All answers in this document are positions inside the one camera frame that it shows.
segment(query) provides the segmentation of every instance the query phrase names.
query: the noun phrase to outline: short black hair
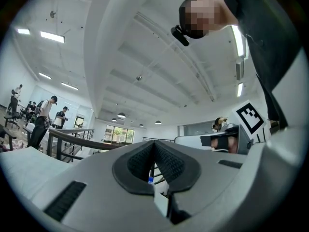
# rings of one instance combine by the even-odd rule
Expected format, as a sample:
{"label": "short black hair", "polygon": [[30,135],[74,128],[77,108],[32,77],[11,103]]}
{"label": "short black hair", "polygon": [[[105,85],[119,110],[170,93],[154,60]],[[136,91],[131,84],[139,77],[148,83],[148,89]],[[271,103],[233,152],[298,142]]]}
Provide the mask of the short black hair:
{"label": "short black hair", "polygon": [[189,36],[192,39],[200,39],[202,37],[205,36],[205,34],[203,34],[202,30],[192,30],[191,29],[191,24],[186,24],[186,15],[185,15],[185,8],[191,6],[191,1],[194,0],[185,0],[183,1],[183,3],[180,5],[179,7],[179,24],[180,27],[183,31],[183,34]]}
{"label": "short black hair", "polygon": [[219,119],[220,119],[220,117],[217,118],[217,119],[214,121],[214,124],[215,124],[216,126],[219,126]]}
{"label": "short black hair", "polygon": [[51,97],[51,99],[54,99],[54,100],[55,100],[55,103],[58,101],[58,98],[57,98],[56,95],[53,95],[53,96]]}

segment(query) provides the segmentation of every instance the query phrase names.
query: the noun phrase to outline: shirt collar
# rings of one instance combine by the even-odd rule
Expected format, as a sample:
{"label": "shirt collar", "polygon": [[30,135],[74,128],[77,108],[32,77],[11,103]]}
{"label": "shirt collar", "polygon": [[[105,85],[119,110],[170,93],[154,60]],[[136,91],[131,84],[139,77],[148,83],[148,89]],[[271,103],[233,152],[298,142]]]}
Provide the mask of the shirt collar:
{"label": "shirt collar", "polygon": [[224,2],[232,14],[237,18],[238,2],[236,0],[224,0]]}

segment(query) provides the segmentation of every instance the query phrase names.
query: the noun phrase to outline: ceiling light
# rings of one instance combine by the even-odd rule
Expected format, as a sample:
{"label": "ceiling light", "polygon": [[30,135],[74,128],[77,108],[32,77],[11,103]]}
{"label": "ceiling light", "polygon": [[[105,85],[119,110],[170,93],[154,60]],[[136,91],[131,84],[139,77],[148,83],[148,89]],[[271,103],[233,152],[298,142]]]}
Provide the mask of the ceiling light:
{"label": "ceiling light", "polygon": [[17,29],[17,32],[22,34],[30,34],[29,29]]}
{"label": "ceiling light", "polygon": [[44,75],[44,74],[42,74],[41,72],[39,72],[39,75],[44,76],[44,77],[48,78],[49,80],[51,80],[51,79],[52,79],[50,76],[48,76],[48,75]]}
{"label": "ceiling light", "polygon": [[76,88],[76,87],[72,87],[72,86],[70,86],[70,85],[68,85],[68,84],[65,84],[65,83],[61,83],[62,85],[64,85],[64,86],[67,86],[67,87],[70,87],[70,88],[73,88],[73,89],[75,89],[75,90],[78,90],[78,88]]}
{"label": "ceiling light", "polygon": [[238,53],[238,56],[240,57],[243,55],[243,45],[242,45],[241,33],[237,26],[232,26],[232,30],[233,30],[235,41],[236,41],[237,53]]}
{"label": "ceiling light", "polygon": [[43,38],[47,38],[53,41],[58,41],[60,43],[64,43],[64,36],[61,35],[56,35],[56,34],[52,34],[52,33],[46,33],[46,32],[42,32],[41,31],[41,36]]}
{"label": "ceiling light", "polygon": [[125,118],[126,117],[126,115],[124,113],[120,113],[117,116],[120,117],[120,118]]}
{"label": "ceiling light", "polygon": [[238,92],[237,92],[237,97],[241,96],[242,87],[243,87],[243,83],[238,84]]}

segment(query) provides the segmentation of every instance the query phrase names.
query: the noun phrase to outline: ceiling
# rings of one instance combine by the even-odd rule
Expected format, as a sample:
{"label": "ceiling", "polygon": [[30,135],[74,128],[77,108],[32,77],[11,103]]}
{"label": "ceiling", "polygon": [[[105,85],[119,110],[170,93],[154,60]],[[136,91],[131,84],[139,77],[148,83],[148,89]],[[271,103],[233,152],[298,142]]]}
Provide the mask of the ceiling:
{"label": "ceiling", "polygon": [[[12,24],[31,34],[15,32],[15,44],[40,80],[46,82],[38,72],[56,87],[59,81],[77,87],[96,117],[110,121],[123,112],[127,118],[116,123],[152,126],[175,108],[237,98],[232,29],[183,47],[170,34],[182,1],[31,0]],[[40,30],[65,36],[65,43],[42,38]],[[255,92],[250,58],[242,82],[243,94]]]}

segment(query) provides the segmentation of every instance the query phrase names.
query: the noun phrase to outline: ceiling track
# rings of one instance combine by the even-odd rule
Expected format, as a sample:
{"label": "ceiling track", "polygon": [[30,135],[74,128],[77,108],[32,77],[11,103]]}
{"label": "ceiling track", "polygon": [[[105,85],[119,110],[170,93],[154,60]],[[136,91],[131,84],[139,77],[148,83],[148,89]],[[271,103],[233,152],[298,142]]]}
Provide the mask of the ceiling track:
{"label": "ceiling track", "polygon": [[[134,19],[141,23],[143,26],[147,27],[152,32],[156,33],[161,37],[161,39],[167,44],[171,44],[173,40],[169,37],[169,34],[156,22],[152,21],[150,18],[146,17],[143,13],[137,12]],[[204,74],[201,72],[202,68],[197,66],[197,63],[177,45],[177,42],[174,44],[176,48],[171,49],[180,57],[180,59],[192,70],[194,76],[199,80],[203,89],[206,91],[211,101],[215,100],[213,93],[210,91],[209,85],[206,81]]]}

